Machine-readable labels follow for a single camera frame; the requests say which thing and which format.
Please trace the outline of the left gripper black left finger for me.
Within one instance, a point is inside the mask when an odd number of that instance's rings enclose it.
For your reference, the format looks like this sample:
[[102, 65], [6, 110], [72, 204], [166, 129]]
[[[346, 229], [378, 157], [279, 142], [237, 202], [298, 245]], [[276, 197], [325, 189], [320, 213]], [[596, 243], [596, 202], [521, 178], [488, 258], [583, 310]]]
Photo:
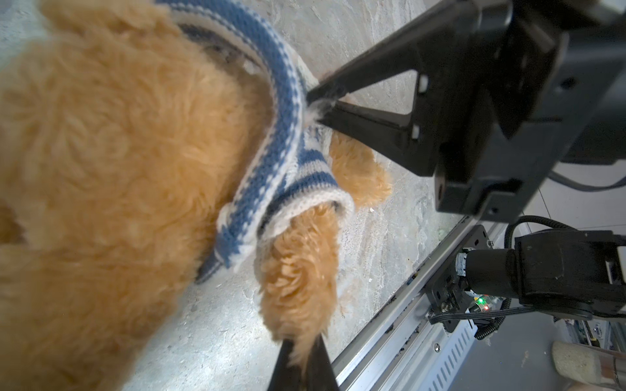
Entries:
[[290, 364], [293, 342], [283, 340], [267, 391], [302, 391], [305, 389], [301, 368]]

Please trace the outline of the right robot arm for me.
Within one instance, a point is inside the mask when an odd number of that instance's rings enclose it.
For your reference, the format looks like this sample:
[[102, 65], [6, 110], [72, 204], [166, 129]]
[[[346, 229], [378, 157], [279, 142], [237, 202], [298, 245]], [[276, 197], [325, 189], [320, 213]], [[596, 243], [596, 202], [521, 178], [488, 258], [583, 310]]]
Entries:
[[430, 285], [436, 320], [461, 292], [559, 318], [623, 319], [624, 236], [548, 227], [514, 237], [556, 164], [625, 158], [625, 4], [443, 1], [324, 79], [322, 123], [420, 177], [436, 208], [506, 223], [505, 247], [468, 244]]

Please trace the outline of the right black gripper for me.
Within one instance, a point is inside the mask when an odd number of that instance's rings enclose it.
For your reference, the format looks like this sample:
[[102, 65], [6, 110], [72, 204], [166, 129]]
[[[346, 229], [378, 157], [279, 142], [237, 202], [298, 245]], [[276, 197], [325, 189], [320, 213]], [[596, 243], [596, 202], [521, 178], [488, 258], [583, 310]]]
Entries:
[[417, 112], [338, 101], [320, 123], [419, 177], [434, 175], [442, 213], [509, 222], [556, 164], [625, 158], [623, 11], [595, 1], [441, 1], [307, 101], [410, 70], [420, 77]]

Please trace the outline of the brown teddy bear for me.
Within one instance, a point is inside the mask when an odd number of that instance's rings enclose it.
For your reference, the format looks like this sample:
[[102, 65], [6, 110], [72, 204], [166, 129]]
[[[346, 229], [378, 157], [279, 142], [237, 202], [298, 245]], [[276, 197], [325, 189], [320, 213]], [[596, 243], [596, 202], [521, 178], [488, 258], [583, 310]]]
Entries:
[[[272, 125], [260, 69], [194, 42], [166, 2], [41, 1], [46, 35], [1, 71], [4, 390], [121, 389]], [[373, 150], [332, 132], [355, 210], [386, 200]], [[344, 224], [318, 205], [249, 259], [304, 386], [337, 305]]]

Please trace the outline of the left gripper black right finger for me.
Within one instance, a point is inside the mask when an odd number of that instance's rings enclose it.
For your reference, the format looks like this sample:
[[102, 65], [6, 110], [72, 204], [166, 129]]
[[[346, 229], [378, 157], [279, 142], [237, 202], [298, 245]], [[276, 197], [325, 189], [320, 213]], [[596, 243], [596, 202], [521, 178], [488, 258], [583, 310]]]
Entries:
[[316, 338], [306, 363], [305, 389], [307, 391], [340, 390], [321, 335]]

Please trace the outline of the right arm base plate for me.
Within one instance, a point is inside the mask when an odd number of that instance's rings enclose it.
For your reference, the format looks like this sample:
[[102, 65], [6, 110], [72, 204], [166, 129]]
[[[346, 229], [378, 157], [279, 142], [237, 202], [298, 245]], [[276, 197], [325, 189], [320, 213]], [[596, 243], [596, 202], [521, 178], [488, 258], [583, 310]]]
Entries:
[[473, 226], [430, 278], [425, 286], [425, 293], [430, 302], [428, 316], [430, 324], [441, 324], [446, 332], [454, 332], [461, 322], [459, 319], [433, 322], [431, 318], [440, 314], [466, 313], [469, 309], [480, 312], [475, 304], [474, 296], [468, 291], [469, 285], [465, 277], [460, 276], [456, 271], [456, 259], [459, 254], [464, 257], [467, 252], [487, 249], [488, 241], [484, 226]]

